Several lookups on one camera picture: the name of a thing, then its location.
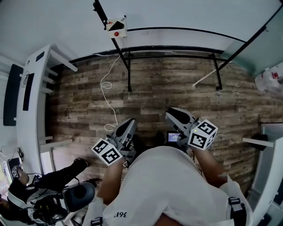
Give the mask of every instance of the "white furniture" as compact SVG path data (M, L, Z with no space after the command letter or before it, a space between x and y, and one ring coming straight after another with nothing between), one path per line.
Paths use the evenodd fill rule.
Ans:
M268 136L267 142L242 139L267 146L264 151L260 151L248 202L253 209L254 226L259 224L266 213L272 218L268 225L276 226L283 219L283 204L279 206L273 202L283 179L283 124L262 124L262 134Z
M27 173L44 174L41 153L49 152L51 148L73 142L72 139L59 143L48 143L46 140L52 137L45 136L45 100L46 94L53 91L46 88L46 83L54 83L48 78L48 74L57 76L57 73L48 68L49 63L57 60L73 71L78 69L65 58L51 49L50 45L30 55L25 63L22 80L19 88L17 103L17 142L24 152L23 169ZM27 111L23 110L23 102L26 91L27 75L34 73Z

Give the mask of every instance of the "white t-shirt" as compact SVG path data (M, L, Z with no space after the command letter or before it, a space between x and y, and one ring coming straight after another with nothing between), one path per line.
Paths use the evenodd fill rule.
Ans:
M96 199L87 216L103 217L104 226L153 226L162 213L184 226L232 226L229 197L245 204L246 225L251 225L252 210L236 182L228 176L220 188L211 186L188 155L161 146L142 153L130 166L116 199L104 208Z

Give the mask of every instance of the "display screen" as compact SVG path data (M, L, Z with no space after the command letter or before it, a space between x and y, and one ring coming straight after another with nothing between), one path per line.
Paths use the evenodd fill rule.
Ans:
M168 133L168 142L177 142L179 133Z

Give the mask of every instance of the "white cable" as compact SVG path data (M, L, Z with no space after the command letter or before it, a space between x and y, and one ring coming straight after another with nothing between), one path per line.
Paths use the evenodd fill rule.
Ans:
M101 55L101 54L99 54L99 53L95 53L94 55L97 55L97 56L100 56L100 57L112 57L112 56L119 56L119 54L115 54L115 55Z
M115 116L117 125L118 125L118 121L117 121L117 117L116 117L116 112L115 112L114 108L112 108L111 105L108 103L108 100L107 100L107 98L105 97L105 94L104 94L104 91L103 91L103 88L104 88L104 89L107 89L107 90L111 89L111 88L112 88L112 83L110 83L110 82L102 82L102 81L103 81L103 79L105 79L105 77L106 77L107 75L110 74L110 72L111 72L111 70L112 70L114 64L116 63L116 61L117 61L119 58L120 58L120 55L119 55L119 57L114 61L114 63L112 64L112 66L111 66L109 72L108 72L108 73L101 79L101 81L100 81L100 88L101 88L101 90L102 90L103 96L104 96L104 98L105 98L106 103L108 104L108 106L114 111L114 116ZM112 125L112 124L106 124L106 125L104 126L104 129L105 129L106 131L109 131L109 132L114 131L114 129L112 129L112 130L106 129L106 126L108 126L108 125L109 125L109 126L113 126L114 128L116 127L116 126L114 126L114 125Z
M3 153L2 153L2 148L3 148L4 146L2 146L1 147L1 149L0 149L0 153L4 156L4 157L6 157ZM2 161L4 161L4 162L8 162L8 161L10 161L13 157L14 157L14 155L15 155L15 152L16 152L16 150L18 149L18 147L16 147L15 148L15 150L14 150L14 153L13 153L13 155L12 155L12 157L10 158L10 159L8 159L8 160L4 160L4 159L2 159L2 157L0 156L0 159L2 159Z

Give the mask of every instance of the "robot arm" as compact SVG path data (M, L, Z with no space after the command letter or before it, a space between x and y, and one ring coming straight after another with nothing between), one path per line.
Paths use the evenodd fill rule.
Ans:
M108 166L122 157L132 162L136 154L132 146L132 138L137 123L134 118L123 121L110 135L106 135L105 140L100 139L92 151Z
M176 143L185 153L189 145L201 150L208 148L218 129L208 120L201 121L192 113L180 108L169 108L165 113L165 119L180 133Z

